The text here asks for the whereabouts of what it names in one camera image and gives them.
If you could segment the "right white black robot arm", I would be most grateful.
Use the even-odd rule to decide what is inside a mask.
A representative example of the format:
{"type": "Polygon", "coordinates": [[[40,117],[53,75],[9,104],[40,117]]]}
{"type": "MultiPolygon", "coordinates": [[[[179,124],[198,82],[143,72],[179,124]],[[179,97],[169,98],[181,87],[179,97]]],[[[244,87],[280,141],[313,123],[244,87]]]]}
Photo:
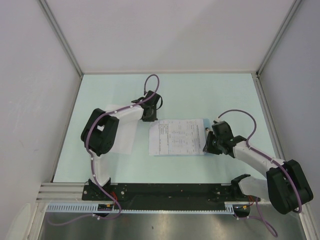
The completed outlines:
{"type": "Polygon", "coordinates": [[[225,121],[215,122],[206,129],[204,153],[227,155],[242,161],[263,175],[258,179],[243,174],[232,180],[231,196],[242,201],[247,196],[269,201],[281,214],[301,213],[302,206],[314,195],[301,165],[296,160],[274,158],[250,145],[241,135],[233,135],[225,121]]]}

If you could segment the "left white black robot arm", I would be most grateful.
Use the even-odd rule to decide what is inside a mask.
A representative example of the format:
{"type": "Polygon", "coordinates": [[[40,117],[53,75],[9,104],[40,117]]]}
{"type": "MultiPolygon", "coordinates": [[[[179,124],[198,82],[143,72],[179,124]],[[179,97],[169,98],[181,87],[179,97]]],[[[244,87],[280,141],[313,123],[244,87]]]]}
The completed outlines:
{"type": "Polygon", "coordinates": [[[80,139],[88,150],[93,165],[90,180],[95,184],[93,194],[100,200],[110,196],[108,184],[111,176],[103,167],[101,157],[107,153],[132,153],[138,121],[154,122],[157,120],[157,110],[163,105],[163,98],[148,91],[144,96],[133,100],[131,105],[111,105],[109,111],[96,108],[91,113],[80,139]]]}

